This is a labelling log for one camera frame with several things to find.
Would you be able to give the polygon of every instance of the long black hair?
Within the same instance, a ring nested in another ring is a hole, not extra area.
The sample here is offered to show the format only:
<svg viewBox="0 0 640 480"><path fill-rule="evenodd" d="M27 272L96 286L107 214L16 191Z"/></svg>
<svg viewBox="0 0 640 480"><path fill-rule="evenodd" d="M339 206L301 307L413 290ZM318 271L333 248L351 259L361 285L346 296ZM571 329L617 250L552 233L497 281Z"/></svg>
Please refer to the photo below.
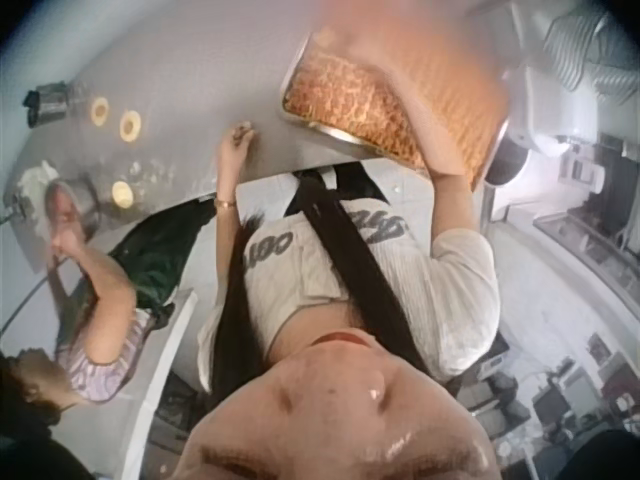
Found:
<svg viewBox="0 0 640 480"><path fill-rule="evenodd" d="M391 354L428 375L400 301L337 194L313 179L302 178L297 195L304 215L359 309L364 329ZM227 296L211 354L212 409L268 369L251 323L244 281L244 251L260 223L259 217L252 217L235 239Z"/></svg>

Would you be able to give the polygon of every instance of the baking tray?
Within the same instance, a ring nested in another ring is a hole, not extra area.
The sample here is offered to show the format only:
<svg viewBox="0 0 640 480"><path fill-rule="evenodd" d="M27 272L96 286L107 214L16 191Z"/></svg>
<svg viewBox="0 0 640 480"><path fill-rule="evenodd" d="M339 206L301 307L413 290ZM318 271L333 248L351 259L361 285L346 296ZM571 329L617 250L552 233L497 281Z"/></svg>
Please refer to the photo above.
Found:
<svg viewBox="0 0 640 480"><path fill-rule="evenodd" d="M377 145L374 145L371 142L368 142L366 140L363 140L362 138L351 135L350 133L345 132L344 130L340 130L339 128L331 127L329 125L326 125L324 123L321 123L315 120L307 120L306 118L303 118L291 112L288 112L284 108L285 97L287 95L287 92L291 88L291 82L293 81L293 77L298 69L298 66L300 65L300 62L302 61L302 58L304 57L304 53L306 52L307 47L309 46L309 43L313 41L312 36L313 34L309 34L302 42L302 45L300 46L298 52L293 58L293 62L291 63L291 66L287 70L287 74L285 75L284 81L282 82L282 86L280 87L280 108L279 108L280 114L284 117L285 120L287 120L292 124L307 127L312 130L316 130L318 132L324 133L325 135L333 137L341 142L362 147L365 151L373 155L372 158L385 157L391 160L395 160L401 165L407 166L407 163L403 159L398 158L393 153L388 152L383 148ZM504 138L507 132L508 123L509 121L507 118L502 123L502 126L496 133L495 139L493 141L493 146L491 147L491 153L489 154L489 159L485 162L482 174L478 176L476 184L473 185L474 190L478 186L478 184L484 181L485 177L487 176L487 173L489 172L489 168L491 168L491 164L493 163L493 160L498 151L498 147L500 146L500 142L502 142L502 139ZM420 168L420 169L412 168L412 170L426 177L429 177L429 173L426 167Z"/></svg>

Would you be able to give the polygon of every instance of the kitchen counter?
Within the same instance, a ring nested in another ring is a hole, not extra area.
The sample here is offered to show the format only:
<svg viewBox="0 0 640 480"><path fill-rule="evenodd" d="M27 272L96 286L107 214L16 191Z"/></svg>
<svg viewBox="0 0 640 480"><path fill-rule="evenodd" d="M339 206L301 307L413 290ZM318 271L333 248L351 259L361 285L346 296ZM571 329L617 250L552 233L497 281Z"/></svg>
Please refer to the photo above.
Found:
<svg viewBox="0 0 640 480"><path fill-rule="evenodd" d="M165 5L74 79L73 112L32 131L5 203L23 172L46 159L65 178L90 177L108 207L101 229L112 230L215 192L216 146L227 128L244 120L260 134L245 181L366 157L355 147L290 125L279 114L281 84L311 27L306 3L181 0ZM93 125L88 113L97 97L109 101L102 127ZM127 110L142 117L133 143L119 136ZM111 201L111 186L118 180L133 189L135 204L129 210ZM14 224L25 245L40 241L32 238L31 227Z"/></svg>

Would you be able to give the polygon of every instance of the metal bowl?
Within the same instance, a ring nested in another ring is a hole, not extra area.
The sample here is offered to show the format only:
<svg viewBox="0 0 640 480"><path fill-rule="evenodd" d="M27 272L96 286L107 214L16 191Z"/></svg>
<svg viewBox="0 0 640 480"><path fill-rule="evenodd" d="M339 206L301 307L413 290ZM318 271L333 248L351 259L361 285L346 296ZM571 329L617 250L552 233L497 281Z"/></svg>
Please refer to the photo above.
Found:
<svg viewBox="0 0 640 480"><path fill-rule="evenodd" d="M58 189L62 189L71 198L78 211L80 224L87 241L89 241L98 231L102 219L100 204L93 185L83 177L72 180L53 180L45 193L45 210L50 222L56 218L55 194Z"/></svg>

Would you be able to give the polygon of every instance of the person's arm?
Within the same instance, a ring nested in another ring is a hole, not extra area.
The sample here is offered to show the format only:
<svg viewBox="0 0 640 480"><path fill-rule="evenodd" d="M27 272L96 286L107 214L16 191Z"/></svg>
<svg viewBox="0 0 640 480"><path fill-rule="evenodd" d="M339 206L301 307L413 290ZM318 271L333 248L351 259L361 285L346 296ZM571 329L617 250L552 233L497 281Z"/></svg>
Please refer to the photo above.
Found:
<svg viewBox="0 0 640 480"><path fill-rule="evenodd" d="M58 268L60 268L60 262L51 249L47 252L47 282L51 289L51 295L53 296L53 303L56 307L56 313L58 317L62 317L63 309L69 300L62 281L60 280L60 274Z"/></svg>
<svg viewBox="0 0 640 480"><path fill-rule="evenodd" d="M93 363L115 362L122 352L135 319L136 292L122 267L108 255L78 240L71 229L63 229L55 246L87 274L97 303L87 326L85 354Z"/></svg>
<svg viewBox="0 0 640 480"><path fill-rule="evenodd" d="M240 228L236 188L255 135L249 122L242 123L225 133L218 148L216 271L219 286L226 285L229 276L233 245Z"/></svg>
<svg viewBox="0 0 640 480"><path fill-rule="evenodd" d="M457 145L446 126L424 103L411 79L378 44L376 32L386 22L394 21L390 20L394 18L394 10L388 2L377 2L363 15L361 3L361 0L333 2L330 18L338 31L350 39L348 54L384 75L405 110L435 190L432 239L456 228L475 230L471 189Z"/></svg>
<svg viewBox="0 0 640 480"><path fill-rule="evenodd" d="M404 74L393 66L383 72L407 114L433 182L432 240L447 230L475 230L471 188L457 145Z"/></svg>

